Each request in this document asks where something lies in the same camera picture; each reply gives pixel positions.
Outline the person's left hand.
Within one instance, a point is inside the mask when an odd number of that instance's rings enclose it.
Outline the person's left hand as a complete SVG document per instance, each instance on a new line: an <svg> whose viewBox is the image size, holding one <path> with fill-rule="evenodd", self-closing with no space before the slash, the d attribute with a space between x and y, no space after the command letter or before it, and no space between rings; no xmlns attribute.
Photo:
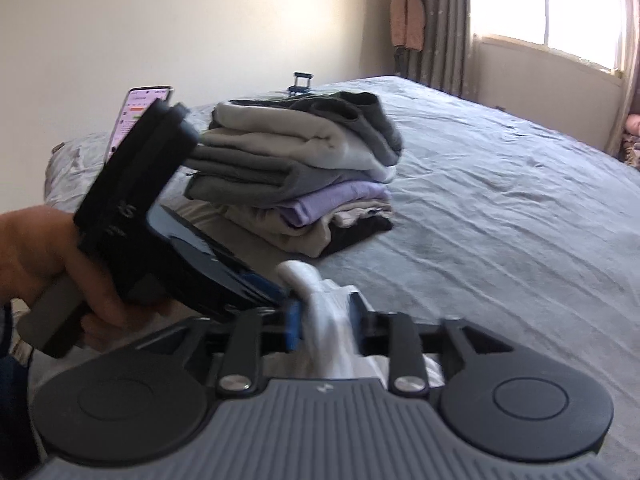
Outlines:
<svg viewBox="0 0 640 480"><path fill-rule="evenodd" d="M57 276L67 274L91 308L81 319L82 342L99 351L142 330L155 315L171 314L169 300L124 304L111 275L78 249L78 238L67 212L35 206L2 214L1 301L21 299L31 306Z"/></svg>

